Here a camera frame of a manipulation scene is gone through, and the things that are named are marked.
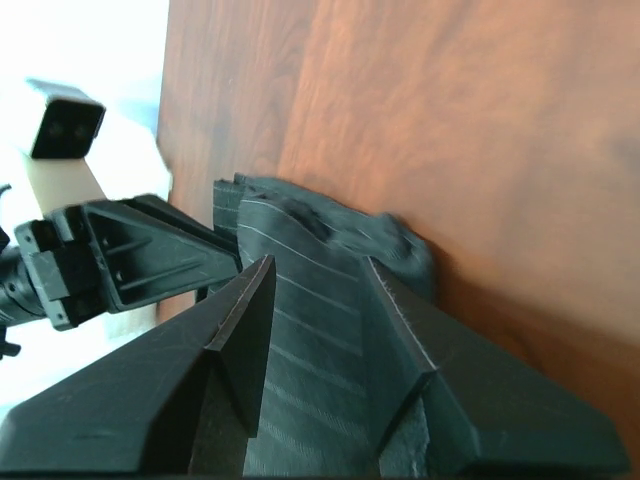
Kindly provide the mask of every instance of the wooden surface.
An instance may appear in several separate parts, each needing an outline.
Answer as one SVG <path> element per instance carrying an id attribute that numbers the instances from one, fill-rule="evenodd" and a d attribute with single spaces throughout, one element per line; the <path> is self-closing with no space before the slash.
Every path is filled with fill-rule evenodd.
<path id="1" fill-rule="evenodd" d="M 210 225 L 213 180 L 241 171 L 401 216 L 442 308 L 607 412 L 640 465 L 638 18 L 637 0 L 174 0 L 173 203 Z"/>

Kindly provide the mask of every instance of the wood grain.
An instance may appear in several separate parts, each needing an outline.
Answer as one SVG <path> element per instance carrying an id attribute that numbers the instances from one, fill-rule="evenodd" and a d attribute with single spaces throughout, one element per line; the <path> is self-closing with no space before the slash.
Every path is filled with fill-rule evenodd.
<path id="1" fill-rule="evenodd" d="M 175 205 L 278 175 L 434 248 L 439 303 L 618 424 L 640 465 L 640 3 L 173 1 Z M 163 315 L 184 308 L 182 299 Z"/>

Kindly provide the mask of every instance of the black mechanical arm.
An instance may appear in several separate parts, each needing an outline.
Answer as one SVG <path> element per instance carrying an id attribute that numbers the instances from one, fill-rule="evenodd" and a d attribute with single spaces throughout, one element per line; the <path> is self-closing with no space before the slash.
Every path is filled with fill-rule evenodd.
<path id="1" fill-rule="evenodd" d="M 259 426 L 274 259 L 242 270 L 233 245 L 154 196 L 66 207 L 15 234 L 18 247 L 0 262 L 3 330 L 45 316 L 65 330 L 189 290 L 215 293 L 11 410 L 0 428 L 0 477 L 241 475 Z M 376 455 L 421 402 L 433 475 L 628 470 L 603 414 L 376 260 L 363 261 L 361 273 Z"/>
<path id="2" fill-rule="evenodd" d="M 48 317 L 67 330 L 233 278 L 224 240 L 153 195 L 69 206 L 0 231 L 0 358 L 7 328 Z"/>

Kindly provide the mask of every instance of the black plastic part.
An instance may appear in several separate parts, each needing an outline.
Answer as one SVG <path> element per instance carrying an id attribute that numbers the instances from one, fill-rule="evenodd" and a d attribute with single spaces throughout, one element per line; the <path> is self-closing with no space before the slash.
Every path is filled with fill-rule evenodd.
<path id="1" fill-rule="evenodd" d="M 18 248 L 0 255 L 0 326 L 13 327 L 45 317 Z"/>
<path id="2" fill-rule="evenodd" d="M 238 259 L 217 235 L 151 196 L 83 205 L 108 294 L 121 312 L 233 277 Z"/>
<path id="3" fill-rule="evenodd" d="M 11 190 L 11 185 L 2 185 L 0 186 L 0 197 L 2 196 L 2 194 L 8 190 Z M 10 239 L 9 239 L 9 235 L 7 235 L 7 232 L 4 231 L 4 229 L 2 227 L 0 227 L 0 253 L 7 248 L 7 245 L 9 245 Z"/>
<path id="4" fill-rule="evenodd" d="M 15 234 L 33 290 L 54 328 L 68 330 L 104 313 L 99 270 L 86 242 L 66 243 L 48 220 L 20 225 Z M 65 291 L 69 295 L 61 297 Z"/>
<path id="5" fill-rule="evenodd" d="M 98 136 L 105 107 L 75 87 L 33 78 L 26 83 L 40 91 L 46 102 L 31 158 L 83 159 Z"/>
<path id="6" fill-rule="evenodd" d="M 605 415 L 425 302 L 377 261 L 365 260 L 363 271 L 365 318 L 373 331 L 388 335 L 386 347 L 365 345 L 366 351 L 378 349 L 367 357 L 369 385 L 375 388 L 369 396 L 387 397 L 372 403 L 374 432 L 386 431 L 389 418 L 394 422 L 399 416 L 383 407 L 405 408 L 426 375 L 422 396 L 433 475 L 629 471 L 625 449 Z M 388 322 L 393 328 L 380 325 Z M 365 342 L 375 338 L 367 335 Z M 399 401 L 398 392 L 406 401 Z"/>
<path id="7" fill-rule="evenodd" d="M 240 475 L 252 433 L 243 421 L 259 416 L 275 278 L 273 258 L 261 259 L 218 294 L 15 407 L 0 428 L 0 475 L 177 474 L 194 464 Z M 247 344 L 243 355 L 228 354 Z M 221 408 L 203 406 L 205 395 Z M 217 416 L 197 428 L 201 407 Z M 196 432 L 199 454 L 231 456 L 224 465 L 235 470 L 192 458 Z"/>
<path id="8" fill-rule="evenodd" d="M 0 360 L 3 356 L 15 357 L 20 353 L 20 345 L 15 345 L 6 341 L 7 327 L 0 327 Z"/>

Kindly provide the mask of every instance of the black cloth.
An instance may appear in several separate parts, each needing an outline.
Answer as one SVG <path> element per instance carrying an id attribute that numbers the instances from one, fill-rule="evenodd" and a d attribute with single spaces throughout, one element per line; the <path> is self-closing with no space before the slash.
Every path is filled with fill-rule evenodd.
<path id="1" fill-rule="evenodd" d="M 260 428 L 245 475 L 404 475 L 408 461 L 409 475 L 424 475 L 423 460 L 400 458 L 412 446 L 418 451 L 411 455 L 424 457 L 420 418 L 406 419 L 413 426 L 405 425 L 380 459 L 368 439 L 359 259 L 376 258 L 431 300 L 425 243 L 390 214 L 365 215 L 277 179 L 242 175 L 215 183 L 214 229 L 236 246 L 245 268 L 266 254 L 276 258 Z"/>

